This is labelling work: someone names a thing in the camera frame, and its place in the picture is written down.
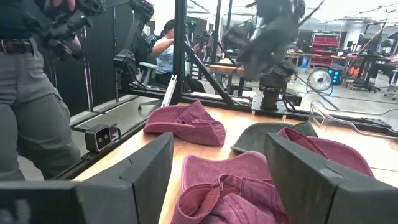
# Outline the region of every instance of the black pole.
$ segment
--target black pole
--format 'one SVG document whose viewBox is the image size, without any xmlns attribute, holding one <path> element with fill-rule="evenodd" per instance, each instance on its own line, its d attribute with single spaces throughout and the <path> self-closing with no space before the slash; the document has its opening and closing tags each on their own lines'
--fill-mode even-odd
<svg viewBox="0 0 398 224">
<path fill-rule="evenodd" d="M 377 45 L 376 45 L 376 49 L 374 49 L 374 54 L 377 54 L 377 48 L 379 47 L 379 42 L 381 40 L 381 35 L 383 34 L 383 29 L 385 28 L 385 26 L 386 26 L 386 23 L 383 22 L 383 26 L 381 27 L 381 31 L 380 31 L 379 37 L 377 38 L 377 42 L 376 42 Z"/>
<path fill-rule="evenodd" d="M 218 42 L 218 31 L 220 31 L 220 11 L 221 11 L 221 0 L 218 0 L 217 3 L 217 14 L 216 14 L 216 24 L 215 30 L 213 34 L 213 50 L 211 53 L 211 62 L 216 62 L 217 55 L 217 42 Z"/>
<path fill-rule="evenodd" d="M 229 29 L 229 27 L 231 26 L 232 2 L 233 0 L 229 0 L 228 16 L 226 18 L 226 29 Z M 224 49 L 228 49 L 227 44 L 224 44 Z"/>
<path fill-rule="evenodd" d="M 398 42 L 398 40 L 394 40 L 394 43 L 392 43 L 392 47 L 390 49 L 390 54 L 396 53 L 397 42 Z"/>
<path fill-rule="evenodd" d="M 229 56 L 229 53 L 225 50 L 225 48 L 223 48 L 223 46 L 221 46 L 219 42 L 217 42 L 217 45 L 221 48 L 221 51 L 224 52 L 225 57 L 228 58 L 233 65 L 236 64 L 235 61 L 231 58 L 231 56 Z"/>
<path fill-rule="evenodd" d="M 370 24 L 366 25 L 366 29 L 365 29 L 365 32 L 363 34 L 366 34 L 366 32 L 368 31 L 369 26 L 370 26 Z"/>
<path fill-rule="evenodd" d="M 177 84 L 174 88 L 171 104 L 178 103 L 182 97 L 183 81 L 185 77 L 185 22 L 187 19 L 187 0 L 175 2 L 174 13 L 174 56 L 173 74 L 177 75 Z"/>
</svg>

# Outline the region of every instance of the gray pants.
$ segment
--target gray pants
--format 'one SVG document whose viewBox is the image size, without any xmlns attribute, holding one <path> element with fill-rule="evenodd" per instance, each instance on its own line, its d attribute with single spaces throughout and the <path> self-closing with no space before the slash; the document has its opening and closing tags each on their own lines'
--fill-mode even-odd
<svg viewBox="0 0 398 224">
<path fill-rule="evenodd" d="M 43 72 L 43 56 L 0 52 L 0 180 L 24 180 L 17 155 L 29 159 L 44 179 L 80 159 L 72 141 L 70 114 Z"/>
</svg>

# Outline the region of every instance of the black belt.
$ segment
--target black belt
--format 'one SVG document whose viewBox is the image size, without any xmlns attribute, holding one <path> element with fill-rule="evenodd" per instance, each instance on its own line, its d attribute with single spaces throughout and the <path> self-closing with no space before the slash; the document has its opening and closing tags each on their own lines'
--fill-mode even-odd
<svg viewBox="0 0 398 224">
<path fill-rule="evenodd" d="M 26 40 L 3 40 L 0 39 L 0 52 L 5 54 L 33 53 L 33 46 Z"/>
</svg>

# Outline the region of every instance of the fan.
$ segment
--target fan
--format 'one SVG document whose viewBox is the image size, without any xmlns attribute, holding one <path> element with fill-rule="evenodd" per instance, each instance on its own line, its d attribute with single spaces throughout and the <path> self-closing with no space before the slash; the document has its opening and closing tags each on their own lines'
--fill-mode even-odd
<svg viewBox="0 0 398 224">
<path fill-rule="evenodd" d="M 333 92 L 333 81 L 328 72 L 326 72 L 324 70 L 314 70 L 308 76 L 307 93 L 311 92 L 311 91 L 323 92 L 330 88 L 331 88 L 331 91 L 330 91 L 330 93 L 327 93 L 328 95 L 331 95 L 331 93 Z"/>
</svg>

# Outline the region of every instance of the pink baseball cap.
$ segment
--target pink baseball cap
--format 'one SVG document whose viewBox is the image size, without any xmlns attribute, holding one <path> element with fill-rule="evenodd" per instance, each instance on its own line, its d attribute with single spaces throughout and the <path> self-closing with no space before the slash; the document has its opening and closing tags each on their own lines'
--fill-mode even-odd
<svg viewBox="0 0 398 224">
<path fill-rule="evenodd" d="M 223 124 L 214 120 L 200 101 L 156 109 L 149 115 L 143 131 L 173 132 L 180 139 L 207 146 L 222 146 L 225 142 Z"/>
<path fill-rule="evenodd" d="M 245 152 L 221 161 L 187 155 L 182 163 L 182 190 L 198 184 L 210 184 L 222 174 L 271 181 L 266 157 L 259 152 Z"/>
<path fill-rule="evenodd" d="M 365 161 L 365 158 L 352 147 L 327 139 L 311 136 L 306 137 L 290 128 L 283 128 L 278 132 L 278 135 L 316 152 L 331 161 L 337 162 L 367 176 L 374 177 L 371 168 Z"/>
<path fill-rule="evenodd" d="M 171 224 L 181 223 L 288 224 L 289 221 L 272 183 L 223 174 L 210 184 L 191 186 L 181 194 Z"/>
</svg>

